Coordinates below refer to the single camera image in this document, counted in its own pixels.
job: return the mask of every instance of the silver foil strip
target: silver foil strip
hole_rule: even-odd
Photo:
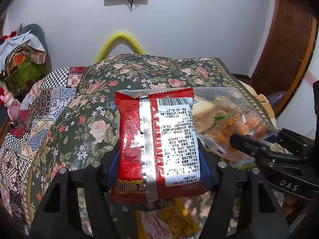
[[[148,202],[158,200],[156,187],[156,166],[154,158],[154,138],[152,131],[152,112],[149,99],[139,101],[141,130],[142,176]]]

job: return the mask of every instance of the green fabric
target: green fabric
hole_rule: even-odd
[[[73,101],[47,133],[30,167],[23,198],[29,225],[59,168],[85,168],[114,147],[118,116],[114,94],[117,90],[187,86],[237,87],[251,106],[267,118],[257,100],[232,79],[218,59],[172,60],[137,54],[104,59],[85,69]],[[90,233],[83,198],[80,199],[80,210],[83,227]],[[125,220],[117,225],[123,238],[136,233],[134,221],[129,226]]]
[[[10,76],[5,76],[4,80],[12,94],[17,96],[23,91],[28,91],[26,82],[31,80],[36,83],[44,73],[44,70],[45,64],[38,65],[29,59],[25,59],[14,68]]]

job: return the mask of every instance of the stuffed animal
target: stuffed animal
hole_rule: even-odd
[[[4,102],[4,106],[8,108],[9,119],[16,122],[19,118],[21,103],[13,97],[11,92],[6,90],[4,90],[4,95],[1,95],[0,99]]]

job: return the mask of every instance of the red snack package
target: red snack package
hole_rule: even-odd
[[[192,197],[208,189],[200,177],[191,114],[192,88],[132,98],[116,92],[120,112],[118,182],[120,203]]]

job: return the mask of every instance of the checkered pattern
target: checkered pattern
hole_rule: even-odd
[[[49,73],[41,84],[41,89],[51,89],[56,87],[66,87],[68,84],[68,76],[70,68],[60,68]]]
[[[3,145],[4,147],[10,148],[11,150],[16,152],[19,146],[21,146],[23,142],[28,140],[29,136],[30,134],[28,132],[25,132],[22,138],[16,138],[11,133],[8,133],[4,138]]]
[[[31,164],[32,164],[32,160],[21,155],[19,156],[19,175],[20,175],[21,185],[25,184],[27,181]]]

